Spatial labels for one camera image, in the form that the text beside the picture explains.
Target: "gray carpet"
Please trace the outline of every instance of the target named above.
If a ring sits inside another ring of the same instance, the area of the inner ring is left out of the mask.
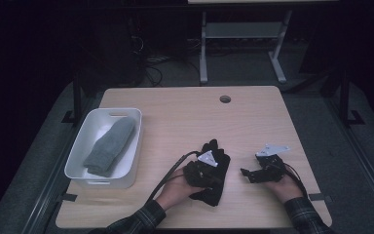
[[[276,80],[267,57],[267,51],[233,53],[224,57],[208,58],[207,86],[274,85],[281,90],[291,88],[309,76],[299,74],[298,69],[306,45],[286,44],[280,54],[280,62],[288,82]],[[199,58],[186,61],[169,61],[155,67],[163,73],[163,87],[199,86],[197,71]],[[158,80],[159,74],[149,69]],[[296,95],[283,95],[297,133],[311,163],[322,193],[330,196],[328,208],[333,219],[332,228],[339,233],[374,233],[374,192],[351,147],[346,129],[340,124],[333,104],[338,97],[326,99],[318,94],[321,82]],[[148,79],[139,87],[151,87]],[[96,97],[85,97],[85,113],[97,108],[102,92]],[[81,234],[88,230],[59,229],[55,225],[58,196],[66,189],[69,180],[63,175],[63,164],[71,142],[79,130],[72,124],[61,123],[66,111],[73,108],[72,86],[65,88],[49,113],[41,131],[31,145],[11,186],[0,203],[0,234],[60,233]],[[359,112],[365,125],[352,126],[363,150],[374,166],[374,113],[363,93],[351,88],[351,109]],[[45,188],[53,174],[54,193],[46,196]],[[45,204],[39,198],[45,197]],[[35,222],[28,221],[36,208],[43,207]],[[292,229],[273,230],[272,233],[295,233]]]

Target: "sleeve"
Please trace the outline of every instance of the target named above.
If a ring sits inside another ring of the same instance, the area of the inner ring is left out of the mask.
[[[133,215],[120,219],[105,228],[102,232],[104,234],[147,234],[152,233],[156,226],[166,217],[166,212],[154,200],[145,204],[141,209],[136,211]]]
[[[294,228],[300,234],[335,234],[323,223],[309,199],[294,198],[284,203],[284,207]]]

